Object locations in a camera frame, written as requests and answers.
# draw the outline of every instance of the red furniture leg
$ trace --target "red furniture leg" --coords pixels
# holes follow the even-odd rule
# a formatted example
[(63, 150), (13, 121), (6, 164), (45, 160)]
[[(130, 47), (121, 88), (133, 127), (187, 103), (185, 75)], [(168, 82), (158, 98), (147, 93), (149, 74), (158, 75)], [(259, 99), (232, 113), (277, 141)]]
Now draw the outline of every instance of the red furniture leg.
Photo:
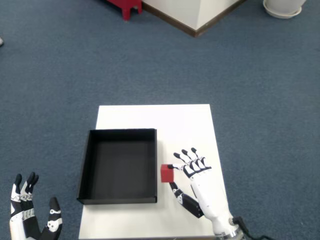
[(142, 14), (142, 1), (139, 1), (137, 7), (138, 7), (138, 13)]
[(130, 8), (128, 9), (128, 8), (123, 8), (122, 9), (122, 17), (123, 17), (123, 20), (125, 20), (125, 21), (129, 21), (129, 19), (130, 19)]

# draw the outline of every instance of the red cube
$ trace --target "red cube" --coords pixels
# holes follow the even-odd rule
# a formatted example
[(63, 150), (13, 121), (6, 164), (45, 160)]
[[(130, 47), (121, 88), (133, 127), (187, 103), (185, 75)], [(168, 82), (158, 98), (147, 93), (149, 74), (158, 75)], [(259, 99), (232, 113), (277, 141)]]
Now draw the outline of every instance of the red cube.
[(174, 170), (168, 168), (167, 164), (161, 165), (161, 182), (162, 183), (173, 183), (174, 182)]

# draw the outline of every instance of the open black box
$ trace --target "open black box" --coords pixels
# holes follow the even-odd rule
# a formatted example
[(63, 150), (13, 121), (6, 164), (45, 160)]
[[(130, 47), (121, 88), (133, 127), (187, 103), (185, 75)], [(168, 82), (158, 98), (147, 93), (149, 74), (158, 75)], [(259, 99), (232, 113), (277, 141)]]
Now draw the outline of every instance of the open black box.
[(157, 202), (157, 130), (90, 130), (77, 199), (91, 204)]

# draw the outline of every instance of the flower pot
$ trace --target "flower pot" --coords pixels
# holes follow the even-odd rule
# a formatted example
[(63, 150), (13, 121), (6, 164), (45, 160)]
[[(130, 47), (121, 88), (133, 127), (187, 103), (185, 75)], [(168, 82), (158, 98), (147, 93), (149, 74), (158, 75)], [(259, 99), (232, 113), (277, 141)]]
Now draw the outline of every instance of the flower pot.
[(306, 0), (264, 0), (263, 6), (267, 13), (274, 17), (289, 19), (301, 12), (301, 6), (305, 1)]

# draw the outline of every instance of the robotic hand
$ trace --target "robotic hand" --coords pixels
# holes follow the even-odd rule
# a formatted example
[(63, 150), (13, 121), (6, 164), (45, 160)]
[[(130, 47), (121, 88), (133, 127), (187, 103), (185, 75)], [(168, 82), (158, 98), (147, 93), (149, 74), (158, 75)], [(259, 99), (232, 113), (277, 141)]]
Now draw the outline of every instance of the robotic hand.
[(197, 218), (205, 216), (212, 222), (213, 232), (217, 239), (244, 240), (244, 234), (234, 224), (229, 211), (227, 196), (220, 184), (212, 184), (210, 175), (212, 168), (205, 157), (200, 156), (195, 148), (191, 151), (182, 150), (182, 154), (174, 156), (183, 163), (169, 164), (169, 169), (183, 171), (191, 182), (191, 188), (198, 201), (185, 194), (173, 181), (171, 189), (178, 202)]
[(12, 240), (57, 240), (62, 229), (61, 210), (55, 197), (51, 198), (47, 225), (40, 232), (32, 202), (34, 185), (39, 179), (32, 172), (20, 190), (21, 174), (15, 178), (11, 193), (10, 232)]

